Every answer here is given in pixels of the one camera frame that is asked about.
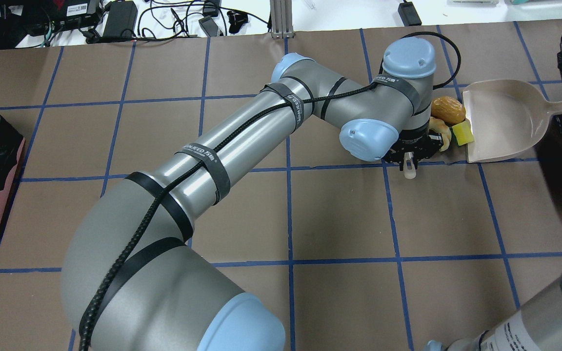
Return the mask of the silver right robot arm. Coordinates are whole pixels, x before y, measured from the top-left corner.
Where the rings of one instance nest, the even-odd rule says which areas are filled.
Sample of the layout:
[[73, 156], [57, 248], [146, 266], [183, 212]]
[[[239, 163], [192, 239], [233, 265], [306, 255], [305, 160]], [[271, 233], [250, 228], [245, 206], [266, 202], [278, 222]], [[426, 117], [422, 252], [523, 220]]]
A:
[[541, 351], [562, 351], [562, 160], [561, 149], [540, 154], [546, 130], [541, 123], [527, 134], [513, 127], [492, 127], [475, 136], [495, 138], [496, 148], [520, 143], [504, 158], [470, 162], [450, 149], [419, 174], [422, 204], [437, 225], [440, 243], [420, 235], [427, 261], [403, 261], [413, 344], [424, 350], [430, 340], [446, 350], [520, 316], [514, 331], [525, 330]]

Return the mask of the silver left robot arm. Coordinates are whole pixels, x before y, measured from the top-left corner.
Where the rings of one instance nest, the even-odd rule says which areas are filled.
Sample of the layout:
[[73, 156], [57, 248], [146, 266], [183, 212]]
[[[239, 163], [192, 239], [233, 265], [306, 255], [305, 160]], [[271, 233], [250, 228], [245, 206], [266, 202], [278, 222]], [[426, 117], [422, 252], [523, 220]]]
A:
[[227, 198], [310, 117], [339, 128], [365, 162], [415, 165], [443, 145], [430, 133], [435, 48], [421, 34], [384, 50], [361, 86], [288, 53], [245, 106], [154, 171], [129, 174], [85, 216], [61, 271], [81, 351], [282, 351], [283, 323], [187, 245], [196, 219]]

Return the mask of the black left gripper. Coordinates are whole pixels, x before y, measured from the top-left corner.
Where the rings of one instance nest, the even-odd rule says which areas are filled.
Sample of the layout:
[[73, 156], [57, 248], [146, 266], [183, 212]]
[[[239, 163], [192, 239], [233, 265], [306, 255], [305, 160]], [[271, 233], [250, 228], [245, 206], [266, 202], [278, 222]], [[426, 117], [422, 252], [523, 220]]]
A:
[[443, 137], [430, 129], [430, 122], [415, 129], [404, 129], [398, 140], [386, 152], [382, 160], [386, 163], [399, 165], [404, 169], [404, 154], [412, 153], [411, 162], [415, 168], [419, 162], [431, 158], [443, 147]]

